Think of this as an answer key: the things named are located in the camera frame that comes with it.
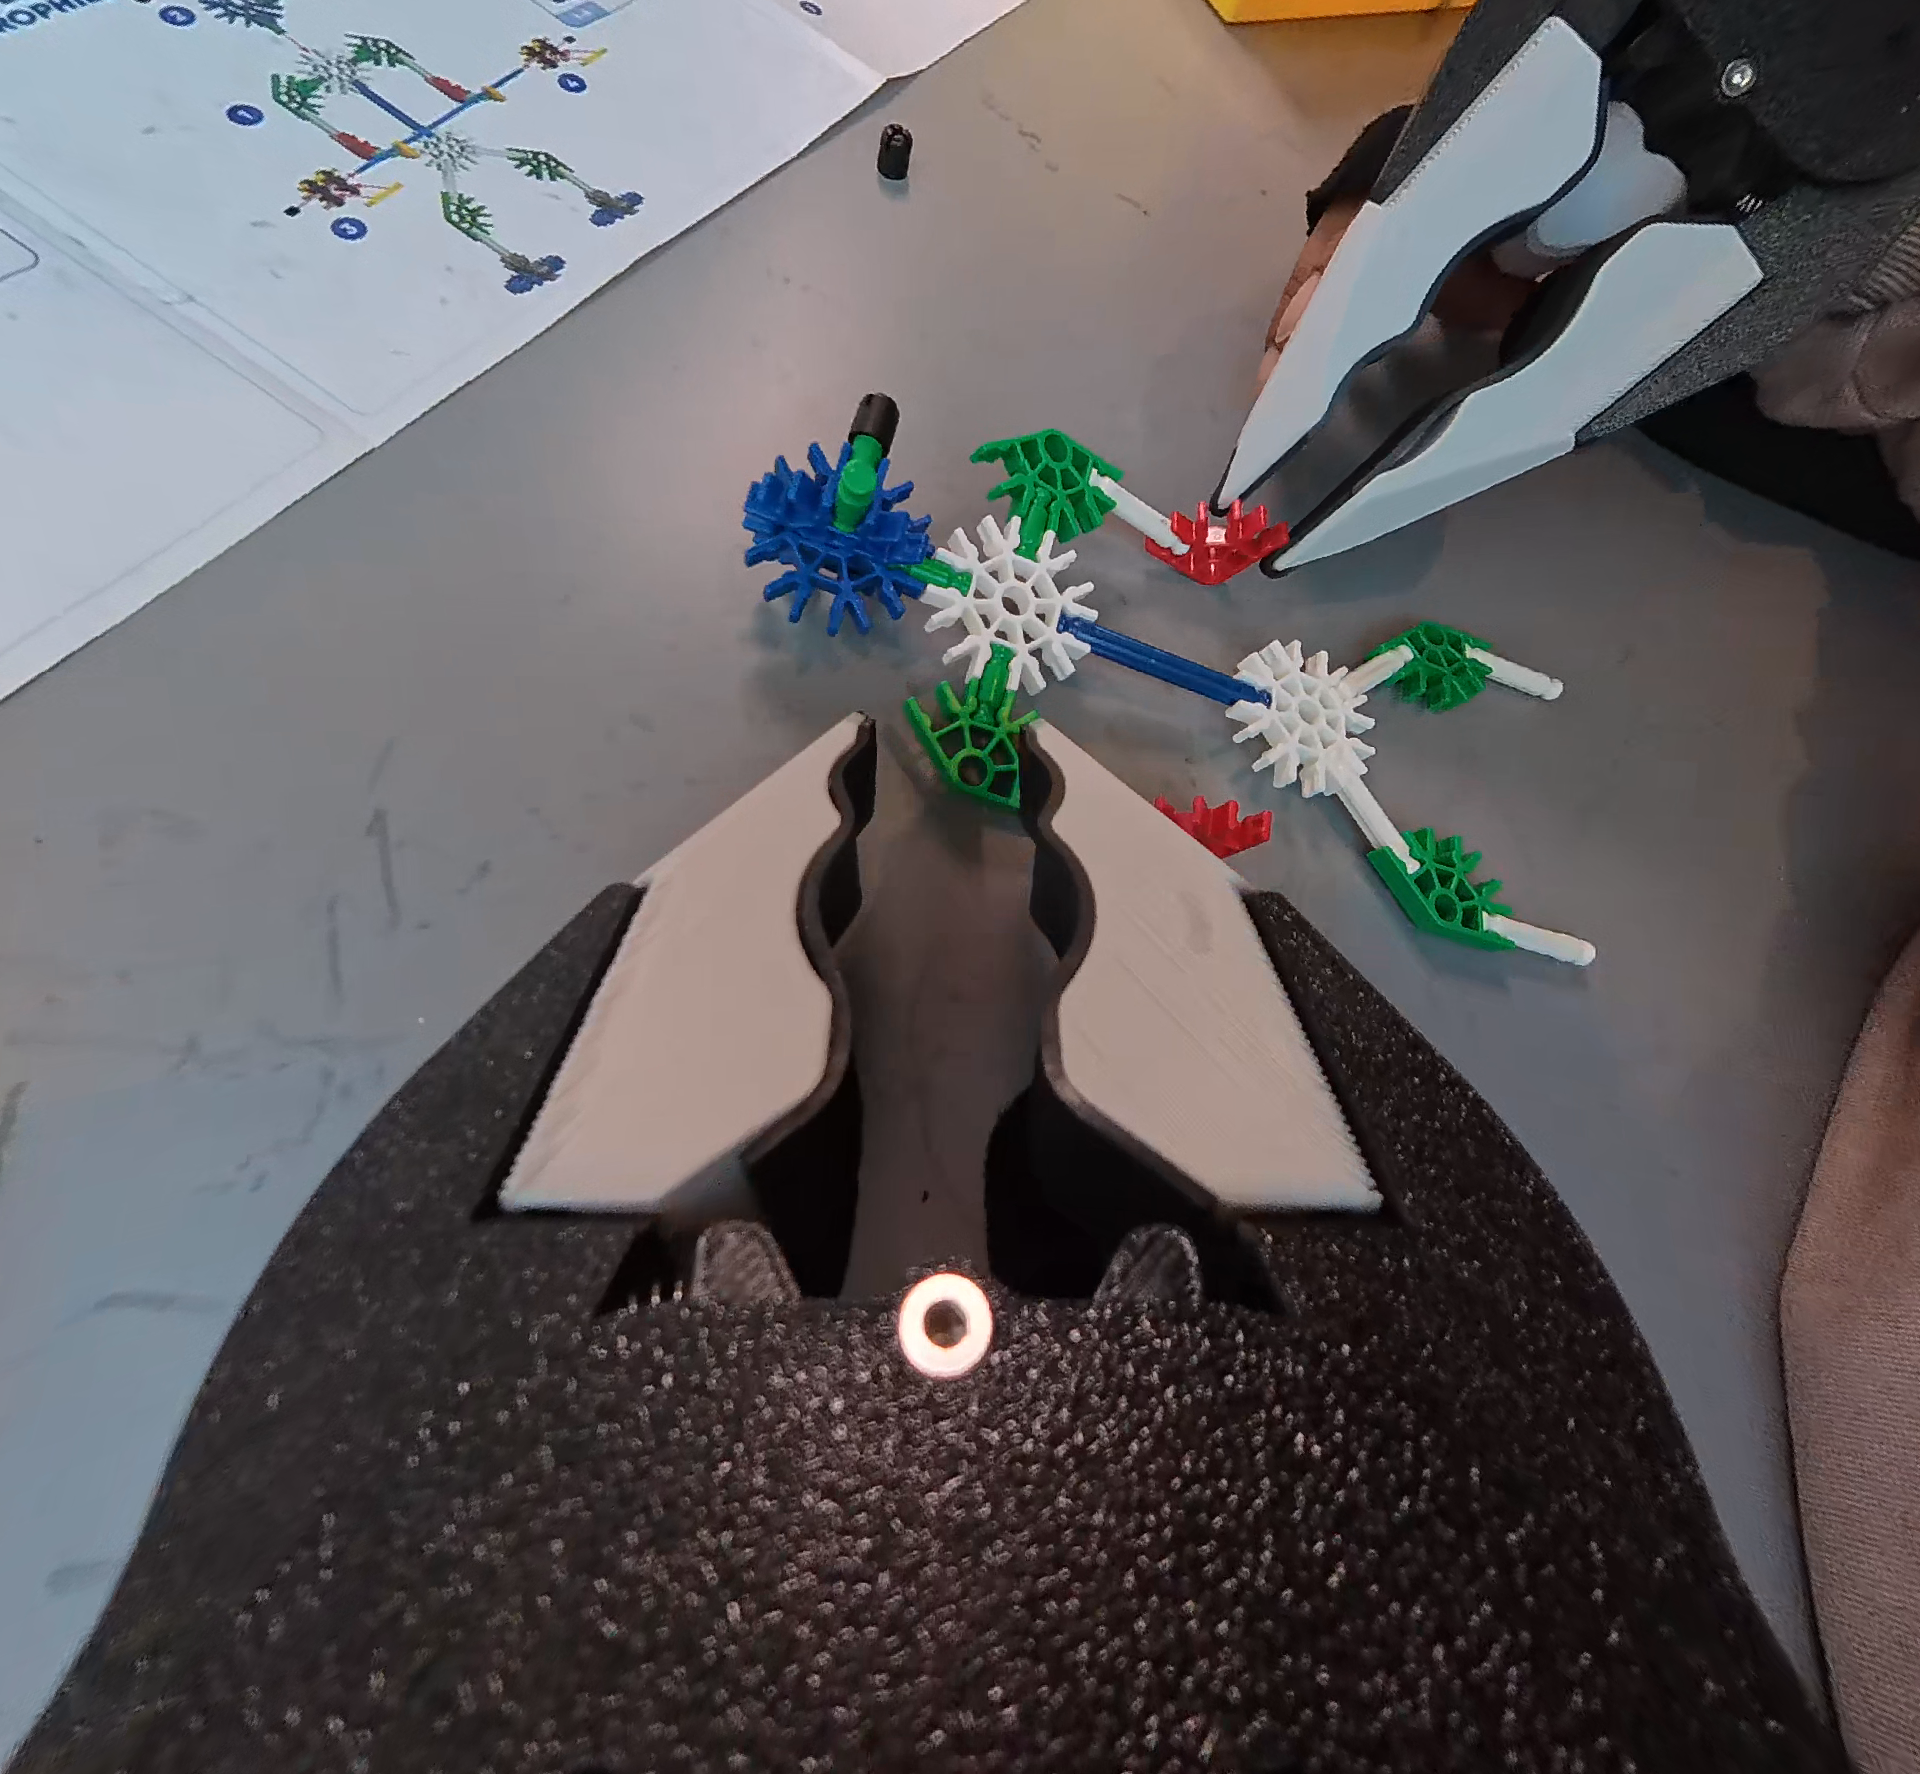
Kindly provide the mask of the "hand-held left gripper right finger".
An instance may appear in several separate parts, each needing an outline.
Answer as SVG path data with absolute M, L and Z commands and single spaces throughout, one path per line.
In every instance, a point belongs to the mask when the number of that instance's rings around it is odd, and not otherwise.
M 1038 1067 L 987 1148 L 987 1257 L 1035 1298 L 1282 1298 L 1276 1216 L 1383 1210 L 1234 871 L 1060 730 L 1021 733 Z

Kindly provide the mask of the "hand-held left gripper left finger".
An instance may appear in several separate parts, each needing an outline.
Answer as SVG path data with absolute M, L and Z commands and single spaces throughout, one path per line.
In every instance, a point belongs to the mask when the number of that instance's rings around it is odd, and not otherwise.
M 864 1109 L 832 950 L 861 907 L 875 763 L 852 711 L 636 878 L 500 1211 L 636 1216 L 660 1261 L 753 1219 L 802 1294 L 841 1294 Z

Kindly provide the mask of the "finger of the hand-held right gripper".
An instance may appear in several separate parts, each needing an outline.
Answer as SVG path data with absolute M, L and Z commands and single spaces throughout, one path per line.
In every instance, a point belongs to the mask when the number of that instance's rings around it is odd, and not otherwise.
M 1388 198 L 1355 210 L 1246 418 L 1219 497 L 1246 497 L 1282 464 L 1348 377 L 1425 318 L 1466 255 L 1588 172 L 1601 132 L 1601 58 L 1553 14 Z
M 1581 255 L 1489 375 L 1383 442 L 1268 556 L 1328 560 L 1570 454 L 1601 413 L 1760 283 L 1730 221 L 1647 221 Z

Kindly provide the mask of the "red toy connector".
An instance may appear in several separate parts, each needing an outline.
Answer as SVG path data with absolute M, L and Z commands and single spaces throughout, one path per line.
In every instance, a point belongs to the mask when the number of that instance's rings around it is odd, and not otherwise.
M 1274 813 L 1267 807 L 1241 811 L 1237 800 L 1206 800 L 1198 795 L 1189 802 L 1154 797 L 1154 804 L 1176 822 L 1190 840 L 1223 861 L 1254 850 L 1273 837 Z
M 1270 560 L 1290 545 L 1290 528 L 1282 519 L 1270 521 L 1264 505 L 1248 506 L 1234 500 L 1225 513 L 1208 505 L 1189 513 L 1171 513 L 1166 537 L 1146 537 L 1150 556 L 1166 561 L 1200 586 L 1222 586 L 1237 575 Z

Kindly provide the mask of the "construction toy figure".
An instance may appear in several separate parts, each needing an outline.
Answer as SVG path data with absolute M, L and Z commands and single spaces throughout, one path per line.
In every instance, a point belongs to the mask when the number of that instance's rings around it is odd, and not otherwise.
M 1574 969 L 1596 960 L 1591 941 L 1516 917 L 1502 880 L 1478 872 L 1480 855 L 1463 837 L 1400 827 L 1368 785 L 1368 704 L 1379 691 L 1449 711 L 1491 687 L 1554 700 L 1559 678 L 1432 620 L 1358 667 L 1331 664 L 1299 641 L 1268 641 L 1229 672 L 1166 651 L 1104 623 L 1092 584 L 1073 578 L 1076 542 L 1107 521 L 1142 542 L 1166 537 L 1169 513 L 1130 490 L 1119 466 L 1058 427 L 989 442 L 971 459 L 997 466 L 993 497 L 1006 515 L 986 515 L 939 543 L 931 519 L 909 509 L 912 484 L 894 481 L 898 428 L 898 403 L 867 395 L 836 451 L 813 445 L 802 464 L 776 459 L 743 500 L 745 564 L 773 569 L 764 596 L 792 623 L 823 604 L 829 634 L 870 634 L 877 615 L 903 620 L 911 602 L 924 604 L 924 629 L 950 638 L 943 658 L 960 681 L 940 682 L 931 702 L 909 698 L 905 715 L 956 791 L 1019 809 L 1017 740 L 1038 722 L 1030 698 L 1107 660 L 1222 707 L 1234 740 L 1251 747 L 1254 773 L 1276 788 L 1338 800 L 1420 932 Z

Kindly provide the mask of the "person's right forearm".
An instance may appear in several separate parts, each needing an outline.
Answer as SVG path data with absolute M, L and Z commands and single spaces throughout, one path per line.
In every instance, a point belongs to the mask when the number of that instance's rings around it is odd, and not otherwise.
M 1918 418 L 1918 239 L 1904 234 L 1829 312 L 1754 369 L 1785 424 L 1885 435 Z

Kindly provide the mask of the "grey desk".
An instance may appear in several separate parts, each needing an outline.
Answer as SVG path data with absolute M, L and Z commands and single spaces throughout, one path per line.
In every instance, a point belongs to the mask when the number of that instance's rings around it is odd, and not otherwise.
M 1189 506 L 1304 191 L 1454 28 L 1032 0 L 5 702 L 5 1751 L 331 1162 L 590 897 L 852 709 L 881 732 L 843 944 L 881 1117 L 852 1286 L 982 1240 L 1049 963 L 1024 836 L 903 728 L 939 641 L 788 626 L 740 498 L 883 390 L 939 536 L 987 506 L 971 447 L 1048 423 Z M 1081 568 L 1123 631 L 1219 667 L 1437 616 L 1563 678 L 1381 704 L 1372 787 L 1591 970 L 1409 929 L 1330 800 L 1284 797 L 1243 872 L 1554 1178 L 1821 1694 L 1775 1312 L 1917 929 L 1917 565 L 1627 435 L 1284 582 L 1195 589 L 1123 529 Z

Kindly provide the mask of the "person's right hand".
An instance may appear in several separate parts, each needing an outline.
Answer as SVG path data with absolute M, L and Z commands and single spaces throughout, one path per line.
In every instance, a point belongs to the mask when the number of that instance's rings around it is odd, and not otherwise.
M 1348 198 L 1331 203 L 1312 227 L 1295 271 L 1289 276 L 1274 321 L 1270 321 L 1255 383 L 1264 385 L 1281 361 L 1314 299 L 1331 255 L 1360 210 Z M 1475 254 L 1453 271 L 1429 312 L 1445 326 L 1502 332 L 1530 297 L 1533 281 L 1502 271 L 1486 252 Z

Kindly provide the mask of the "folded instruction sheet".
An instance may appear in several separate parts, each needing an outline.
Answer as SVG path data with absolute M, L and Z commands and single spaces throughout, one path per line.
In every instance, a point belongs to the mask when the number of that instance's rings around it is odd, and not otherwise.
M 1024 0 L 3 0 L 5 692 Z

